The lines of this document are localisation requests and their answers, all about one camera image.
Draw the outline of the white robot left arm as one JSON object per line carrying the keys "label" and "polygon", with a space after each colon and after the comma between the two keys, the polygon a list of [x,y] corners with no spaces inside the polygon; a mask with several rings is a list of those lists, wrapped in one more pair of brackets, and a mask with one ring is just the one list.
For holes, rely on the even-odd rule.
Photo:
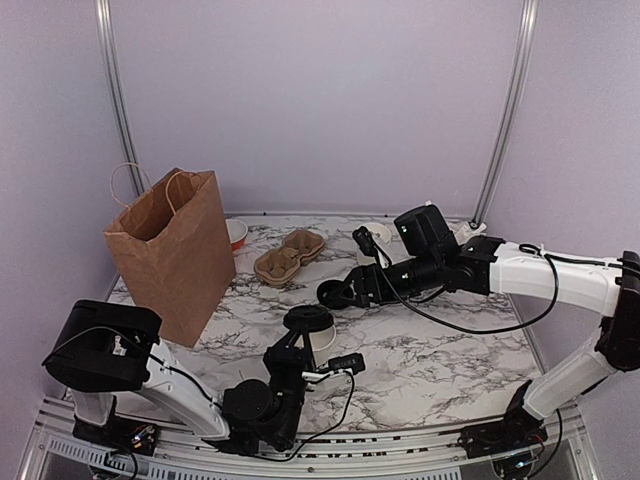
{"label": "white robot left arm", "polygon": [[295,442],[307,382],[315,367],[309,330],[291,324],[269,347],[268,381],[248,379],[218,395],[182,367],[159,336],[153,310],[79,300],[42,364],[75,392],[94,394],[99,406],[86,426],[106,445],[125,438],[126,423],[112,412],[111,396],[133,392],[171,413],[205,443],[225,453],[252,456],[261,443],[278,452]]}

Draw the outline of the white paper coffee cup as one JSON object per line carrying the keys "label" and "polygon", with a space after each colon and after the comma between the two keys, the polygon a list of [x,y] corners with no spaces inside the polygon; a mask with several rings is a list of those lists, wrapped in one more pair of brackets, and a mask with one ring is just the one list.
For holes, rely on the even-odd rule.
{"label": "white paper coffee cup", "polygon": [[317,367],[325,365],[330,358],[336,339],[336,328],[332,325],[322,331],[309,334],[314,362]]}

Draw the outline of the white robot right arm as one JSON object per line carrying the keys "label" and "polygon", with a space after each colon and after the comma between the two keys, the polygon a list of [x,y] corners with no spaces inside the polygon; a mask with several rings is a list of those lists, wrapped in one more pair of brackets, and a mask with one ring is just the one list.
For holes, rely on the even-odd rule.
{"label": "white robot right arm", "polygon": [[457,240],[439,208],[426,204],[394,221],[409,257],[394,263],[369,229],[359,227],[353,239],[372,258],[342,280],[317,289],[320,303],[333,310],[402,304],[410,311],[446,326],[447,321],[418,308],[414,297],[465,291],[529,297],[546,301],[524,329],[549,316],[559,304],[593,312],[601,322],[588,339],[541,377],[516,390],[502,419],[482,426],[478,440],[515,448],[533,436],[544,420],[565,402],[586,393],[608,377],[639,367],[639,256],[618,258],[563,255],[531,243],[476,235]]}

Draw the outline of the black cup lid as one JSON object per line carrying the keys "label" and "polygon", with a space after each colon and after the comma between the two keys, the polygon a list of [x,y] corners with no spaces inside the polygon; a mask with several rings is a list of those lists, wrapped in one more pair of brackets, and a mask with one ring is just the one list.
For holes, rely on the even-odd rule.
{"label": "black cup lid", "polygon": [[305,327],[310,333],[316,333],[332,327],[334,317],[322,305],[300,305],[285,314],[283,325],[289,330]]}

